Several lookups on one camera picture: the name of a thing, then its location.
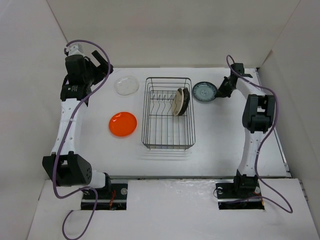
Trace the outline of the clear glass plate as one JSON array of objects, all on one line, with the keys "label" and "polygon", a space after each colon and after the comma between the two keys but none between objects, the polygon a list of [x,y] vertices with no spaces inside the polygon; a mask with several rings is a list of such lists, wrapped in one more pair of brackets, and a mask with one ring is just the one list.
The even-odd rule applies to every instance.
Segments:
[{"label": "clear glass plate", "polygon": [[128,96],[138,91],[139,81],[132,75],[117,79],[114,83],[115,91],[121,96]]}]

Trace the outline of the blue patterned ceramic plate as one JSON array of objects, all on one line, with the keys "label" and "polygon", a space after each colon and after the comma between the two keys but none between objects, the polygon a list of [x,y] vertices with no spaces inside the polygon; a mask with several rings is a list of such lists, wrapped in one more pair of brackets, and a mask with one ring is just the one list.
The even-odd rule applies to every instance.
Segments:
[{"label": "blue patterned ceramic plate", "polygon": [[216,98],[217,87],[208,81],[196,83],[192,88],[193,97],[201,103],[209,103]]}]

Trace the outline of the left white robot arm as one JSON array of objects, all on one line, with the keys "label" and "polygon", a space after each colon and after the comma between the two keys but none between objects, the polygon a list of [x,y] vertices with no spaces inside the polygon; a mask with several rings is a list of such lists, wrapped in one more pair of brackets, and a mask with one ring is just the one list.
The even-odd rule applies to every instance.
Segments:
[{"label": "left white robot arm", "polygon": [[99,66],[79,50],[70,50],[65,58],[67,75],[60,92],[58,134],[50,155],[43,157],[42,166],[57,186],[89,186],[105,199],[112,192],[109,175],[93,170],[80,155],[82,122],[89,106],[91,87],[100,83],[107,73],[113,72],[113,66],[98,51],[93,51],[92,56]]}]

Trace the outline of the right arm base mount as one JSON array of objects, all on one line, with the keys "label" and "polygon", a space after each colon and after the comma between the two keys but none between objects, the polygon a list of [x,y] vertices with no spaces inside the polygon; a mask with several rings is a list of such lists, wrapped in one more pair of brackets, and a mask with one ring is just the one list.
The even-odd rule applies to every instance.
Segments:
[{"label": "right arm base mount", "polygon": [[215,183],[213,195],[218,200],[219,210],[264,210],[264,202],[260,198],[259,183],[252,189],[234,190],[231,181],[218,181]]}]

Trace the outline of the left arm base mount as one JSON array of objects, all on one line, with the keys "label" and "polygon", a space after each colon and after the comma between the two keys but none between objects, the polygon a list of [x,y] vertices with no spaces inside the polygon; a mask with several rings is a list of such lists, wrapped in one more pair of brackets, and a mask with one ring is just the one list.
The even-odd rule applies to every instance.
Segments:
[{"label": "left arm base mount", "polygon": [[[124,211],[127,209],[128,181],[125,179],[112,179],[111,189],[97,189],[96,210]],[[92,210],[95,204],[95,193],[92,190],[85,190],[82,195],[80,209]]]}]

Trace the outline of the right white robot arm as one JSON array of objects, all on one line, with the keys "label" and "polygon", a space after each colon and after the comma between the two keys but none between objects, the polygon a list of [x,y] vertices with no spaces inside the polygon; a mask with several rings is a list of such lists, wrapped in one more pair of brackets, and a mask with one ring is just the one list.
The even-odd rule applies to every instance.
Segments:
[{"label": "right white robot arm", "polygon": [[216,98],[229,98],[238,90],[245,97],[246,103],[242,114],[242,126],[245,142],[240,164],[233,178],[233,183],[221,183],[218,187],[227,199],[248,198],[258,186],[258,158],[261,143],[273,126],[276,98],[265,94],[256,84],[248,81],[250,74],[245,73],[243,63],[230,65],[230,75],[225,76],[215,94]]}]

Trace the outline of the cream and black plate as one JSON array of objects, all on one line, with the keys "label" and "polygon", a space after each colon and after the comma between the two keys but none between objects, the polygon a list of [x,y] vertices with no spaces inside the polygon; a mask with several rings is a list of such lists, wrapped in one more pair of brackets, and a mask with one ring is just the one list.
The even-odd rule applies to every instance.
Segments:
[{"label": "cream and black plate", "polygon": [[179,88],[172,100],[171,111],[174,116],[178,116],[184,105],[185,94],[182,88]]}]

